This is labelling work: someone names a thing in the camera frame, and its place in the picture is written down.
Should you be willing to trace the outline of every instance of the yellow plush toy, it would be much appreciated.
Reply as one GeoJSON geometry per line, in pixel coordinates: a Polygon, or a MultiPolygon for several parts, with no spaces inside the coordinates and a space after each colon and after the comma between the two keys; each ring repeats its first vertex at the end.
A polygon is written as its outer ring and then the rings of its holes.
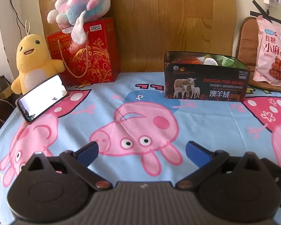
{"type": "Polygon", "coordinates": [[[17,49],[17,69],[19,76],[11,89],[16,94],[26,94],[51,76],[65,70],[62,60],[50,59],[47,43],[42,36],[27,35],[17,49]]]}

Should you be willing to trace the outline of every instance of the plush toy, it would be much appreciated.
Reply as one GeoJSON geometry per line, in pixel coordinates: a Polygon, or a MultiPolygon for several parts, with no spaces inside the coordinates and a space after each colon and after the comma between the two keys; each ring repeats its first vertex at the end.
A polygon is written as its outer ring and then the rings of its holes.
{"type": "Polygon", "coordinates": [[[57,0],[55,8],[56,10],[49,12],[48,22],[56,21],[60,28],[63,27],[62,25],[66,25],[67,21],[74,25],[71,37],[74,42],[82,45],[86,40],[84,22],[88,23],[104,16],[110,8],[110,0],[67,0],[67,2],[57,0]]]}
{"type": "Polygon", "coordinates": [[[11,89],[16,94],[25,94],[51,76],[65,70],[62,60],[50,59],[47,43],[42,36],[27,35],[17,49],[19,76],[11,89]]]}
{"type": "Polygon", "coordinates": [[[52,24],[57,22],[59,28],[62,30],[71,27],[65,11],[67,1],[68,0],[57,0],[55,2],[55,9],[51,10],[47,16],[48,23],[52,24]]]}

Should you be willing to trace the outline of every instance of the red package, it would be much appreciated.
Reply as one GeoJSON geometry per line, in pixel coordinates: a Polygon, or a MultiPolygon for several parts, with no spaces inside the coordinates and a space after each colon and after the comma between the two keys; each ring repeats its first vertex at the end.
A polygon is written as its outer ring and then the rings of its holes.
{"type": "Polygon", "coordinates": [[[254,81],[281,86],[281,25],[258,16],[258,49],[254,81]]]}

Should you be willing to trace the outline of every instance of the red gift box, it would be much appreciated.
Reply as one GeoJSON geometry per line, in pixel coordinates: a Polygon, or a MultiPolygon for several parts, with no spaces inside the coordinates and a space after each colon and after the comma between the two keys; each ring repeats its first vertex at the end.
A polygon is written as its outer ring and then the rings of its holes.
{"type": "Polygon", "coordinates": [[[84,44],[73,42],[62,31],[47,36],[52,59],[62,59],[66,70],[60,76],[66,86],[114,82],[120,72],[114,21],[96,20],[83,26],[84,44]]]}

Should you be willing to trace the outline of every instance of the cartoon pig snout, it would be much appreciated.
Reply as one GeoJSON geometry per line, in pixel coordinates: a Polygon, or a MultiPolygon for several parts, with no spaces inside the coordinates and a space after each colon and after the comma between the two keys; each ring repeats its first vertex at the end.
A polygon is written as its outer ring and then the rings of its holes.
{"type": "Polygon", "coordinates": [[[90,142],[96,141],[99,146],[99,153],[102,154],[104,152],[109,151],[111,147],[110,136],[104,130],[97,130],[90,136],[90,142]]]}

